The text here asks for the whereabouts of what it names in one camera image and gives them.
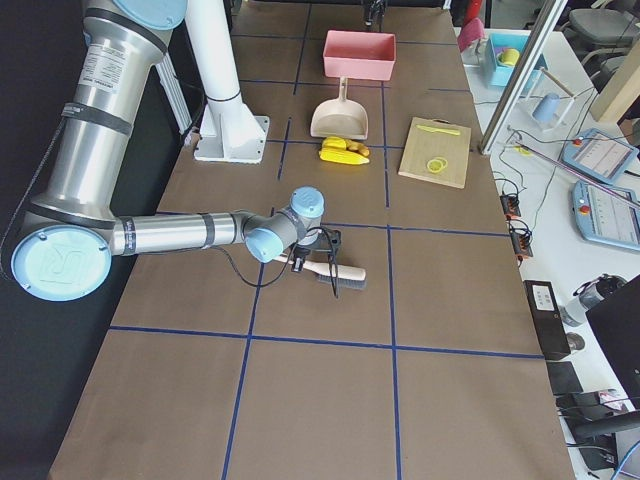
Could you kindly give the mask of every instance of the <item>wooden cutting board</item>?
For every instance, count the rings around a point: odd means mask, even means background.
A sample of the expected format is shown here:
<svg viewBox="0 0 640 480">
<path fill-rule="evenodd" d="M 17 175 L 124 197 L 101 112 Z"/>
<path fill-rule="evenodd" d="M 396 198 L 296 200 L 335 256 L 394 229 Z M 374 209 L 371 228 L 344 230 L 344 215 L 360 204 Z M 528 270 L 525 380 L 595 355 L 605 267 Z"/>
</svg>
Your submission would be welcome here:
<svg viewBox="0 0 640 480">
<path fill-rule="evenodd" d="M 459 131 L 460 134 L 428 132 L 420 129 L 418 125 Z M 470 140 L 470 128 L 413 117 L 398 174 L 449 187 L 464 188 Z M 447 160 L 447 167 L 439 173 L 431 173 L 427 169 L 427 162 L 435 157 Z"/>
</svg>

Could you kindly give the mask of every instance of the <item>yellow ring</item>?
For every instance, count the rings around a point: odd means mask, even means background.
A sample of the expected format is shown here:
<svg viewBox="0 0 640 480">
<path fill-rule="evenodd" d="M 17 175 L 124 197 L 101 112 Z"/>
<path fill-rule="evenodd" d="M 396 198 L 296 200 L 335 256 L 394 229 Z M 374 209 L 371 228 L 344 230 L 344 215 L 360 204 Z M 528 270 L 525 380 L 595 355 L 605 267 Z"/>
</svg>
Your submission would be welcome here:
<svg viewBox="0 0 640 480">
<path fill-rule="evenodd" d="M 444 157 L 433 157 L 427 162 L 427 170 L 431 173 L 440 173 L 447 168 L 448 162 Z"/>
</svg>

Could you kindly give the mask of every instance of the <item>pink bin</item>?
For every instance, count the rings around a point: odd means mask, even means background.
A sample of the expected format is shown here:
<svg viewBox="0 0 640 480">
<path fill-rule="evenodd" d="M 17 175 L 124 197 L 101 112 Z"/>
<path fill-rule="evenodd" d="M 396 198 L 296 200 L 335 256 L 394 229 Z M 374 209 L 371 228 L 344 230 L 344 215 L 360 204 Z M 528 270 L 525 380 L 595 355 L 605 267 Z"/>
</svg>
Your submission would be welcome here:
<svg viewBox="0 0 640 480">
<path fill-rule="evenodd" d="M 396 36 L 329 30 L 323 57 L 327 77 L 386 81 L 396 62 Z"/>
</svg>

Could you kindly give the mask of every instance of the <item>bristle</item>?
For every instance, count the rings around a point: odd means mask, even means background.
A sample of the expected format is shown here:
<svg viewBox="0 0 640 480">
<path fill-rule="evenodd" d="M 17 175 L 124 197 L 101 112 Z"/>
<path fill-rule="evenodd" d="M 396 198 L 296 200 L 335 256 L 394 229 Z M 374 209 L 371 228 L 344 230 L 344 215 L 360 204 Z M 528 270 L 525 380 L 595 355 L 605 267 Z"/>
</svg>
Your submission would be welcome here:
<svg viewBox="0 0 640 480">
<path fill-rule="evenodd" d="M 328 283 L 331 285 L 331 277 L 327 275 L 316 275 L 316 278 L 321 283 Z M 364 290 L 367 286 L 367 279 L 364 280 L 348 280 L 346 278 L 338 278 L 338 287 L 351 288 L 353 290 Z"/>
</svg>

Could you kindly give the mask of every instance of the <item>ur logo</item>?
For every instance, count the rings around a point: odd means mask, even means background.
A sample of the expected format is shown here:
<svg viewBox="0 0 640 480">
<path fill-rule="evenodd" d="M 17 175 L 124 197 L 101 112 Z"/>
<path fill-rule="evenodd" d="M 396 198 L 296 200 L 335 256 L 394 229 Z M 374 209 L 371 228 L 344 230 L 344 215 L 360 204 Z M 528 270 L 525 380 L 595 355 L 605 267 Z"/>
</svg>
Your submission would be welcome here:
<svg viewBox="0 0 640 480">
<path fill-rule="evenodd" d="M 73 285 L 81 280 L 85 253 L 73 245 L 52 243 L 43 254 L 40 280 Z"/>
</svg>

